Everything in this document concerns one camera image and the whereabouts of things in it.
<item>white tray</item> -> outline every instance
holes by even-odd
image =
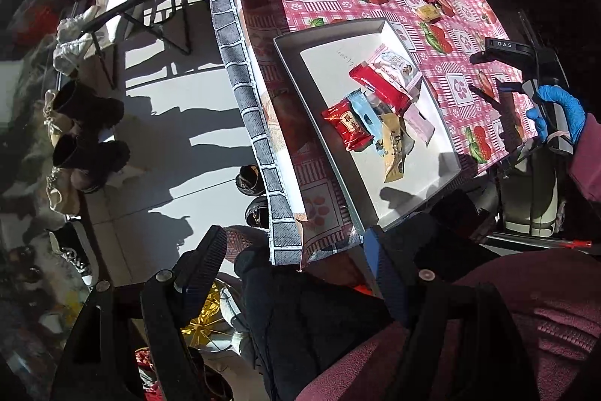
[[[349,71],[367,60],[380,44],[386,43],[416,64],[386,19],[327,24],[273,41],[334,168],[359,233],[375,224],[385,230],[393,227],[461,171],[438,105],[423,82],[417,85],[421,91],[416,106],[435,132],[426,147],[407,125],[415,146],[405,159],[404,177],[395,182],[383,182],[384,161],[372,146],[347,152],[336,129],[321,116],[323,110],[360,87]]]

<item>hand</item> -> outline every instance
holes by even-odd
[[[570,130],[570,137],[572,138],[572,145],[576,145],[587,120],[587,115],[578,99],[559,86],[540,86],[537,93],[543,101],[557,103],[563,108],[566,114],[567,126]],[[539,110],[534,107],[530,108],[526,111],[526,116],[534,120],[534,127],[539,132],[539,137],[546,141],[549,135],[547,122],[541,116]]]

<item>tiled floor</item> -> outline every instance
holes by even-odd
[[[146,173],[121,188],[107,186],[103,195],[92,195],[89,206],[99,232],[112,225],[118,247],[109,255],[120,250],[122,260],[103,258],[111,262],[110,271],[117,263],[126,269],[115,271],[123,281],[146,281],[171,268],[212,224],[244,224],[252,200],[234,183],[240,166],[254,162],[254,155],[210,13],[203,0],[189,3],[190,56],[146,33],[118,48],[126,116],[115,135],[129,145],[130,164]],[[181,12],[165,31],[183,41]],[[106,206],[96,206],[103,197]],[[233,274],[230,263],[222,270]]]

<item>black and white sneaker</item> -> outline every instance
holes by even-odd
[[[98,281],[98,263],[83,225],[71,220],[59,230],[48,232],[52,251],[77,269],[86,286],[95,284]]]

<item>gold foil decoration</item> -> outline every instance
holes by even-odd
[[[211,328],[212,325],[219,323],[223,319],[221,317],[213,319],[220,311],[219,307],[219,287],[213,283],[211,290],[208,293],[207,300],[202,306],[200,316],[194,318],[190,323],[181,329],[181,333],[188,336],[191,335],[190,347],[198,348],[199,346],[207,345],[211,341],[211,333],[221,333],[218,330]]]

